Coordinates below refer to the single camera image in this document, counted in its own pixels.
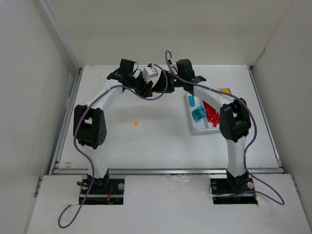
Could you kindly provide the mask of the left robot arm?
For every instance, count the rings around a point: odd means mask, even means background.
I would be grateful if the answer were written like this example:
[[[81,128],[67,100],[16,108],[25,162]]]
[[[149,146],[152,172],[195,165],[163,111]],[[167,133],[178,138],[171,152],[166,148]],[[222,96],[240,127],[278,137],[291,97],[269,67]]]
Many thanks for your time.
[[[85,105],[74,108],[74,146],[89,161],[87,185],[98,188],[109,186],[109,172],[103,155],[103,144],[107,136],[104,113],[125,90],[131,90],[143,98],[152,96],[152,78],[158,71],[148,65],[135,74],[135,62],[122,59],[120,66],[106,78],[104,86]]]

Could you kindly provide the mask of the teal long brick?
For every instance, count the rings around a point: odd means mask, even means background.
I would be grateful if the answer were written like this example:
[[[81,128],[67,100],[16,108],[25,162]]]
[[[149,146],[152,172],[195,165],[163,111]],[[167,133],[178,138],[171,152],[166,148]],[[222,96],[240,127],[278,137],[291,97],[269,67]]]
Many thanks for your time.
[[[188,102],[190,107],[195,107],[195,97],[194,96],[188,96]]]

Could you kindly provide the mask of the teal frog printed brick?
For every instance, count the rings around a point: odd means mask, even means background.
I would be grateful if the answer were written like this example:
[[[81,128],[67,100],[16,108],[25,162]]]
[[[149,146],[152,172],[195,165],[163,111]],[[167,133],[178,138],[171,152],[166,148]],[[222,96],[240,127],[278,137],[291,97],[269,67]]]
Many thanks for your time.
[[[202,105],[192,111],[192,117],[195,121],[200,121],[205,117],[205,109]]]

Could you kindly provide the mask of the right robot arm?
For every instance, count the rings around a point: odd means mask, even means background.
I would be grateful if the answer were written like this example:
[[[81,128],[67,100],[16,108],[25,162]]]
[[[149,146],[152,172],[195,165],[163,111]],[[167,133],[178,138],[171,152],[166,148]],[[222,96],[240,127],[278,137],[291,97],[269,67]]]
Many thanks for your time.
[[[227,177],[247,178],[244,148],[251,120],[245,101],[208,85],[203,76],[195,74],[189,59],[177,61],[175,68],[172,67],[173,63],[170,59],[167,59],[166,62],[169,70],[160,75],[152,92],[172,93],[176,87],[182,87],[189,94],[213,107],[219,114],[219,130],[227,142]]]

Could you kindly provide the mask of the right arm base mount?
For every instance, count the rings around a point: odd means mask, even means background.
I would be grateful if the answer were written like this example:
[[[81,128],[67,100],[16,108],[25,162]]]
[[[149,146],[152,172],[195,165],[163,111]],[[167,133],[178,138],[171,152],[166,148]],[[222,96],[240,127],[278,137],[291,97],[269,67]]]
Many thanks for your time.
[[[214,205],[257,205],[256,194],[247,193],[248,191],[254,191],[252,178],[248,178],[246,182],[243,182],[237,187],[232,187],[227,178],[210,178],[209,192],[213,195]]]

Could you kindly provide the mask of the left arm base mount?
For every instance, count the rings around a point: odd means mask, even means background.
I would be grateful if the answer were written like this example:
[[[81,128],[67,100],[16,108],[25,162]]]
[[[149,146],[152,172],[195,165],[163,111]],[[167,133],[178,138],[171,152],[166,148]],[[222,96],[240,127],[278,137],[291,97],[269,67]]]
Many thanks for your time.
[[[108,187],[92,186],[85,205],[123,205],[125,179],[113,178]]]

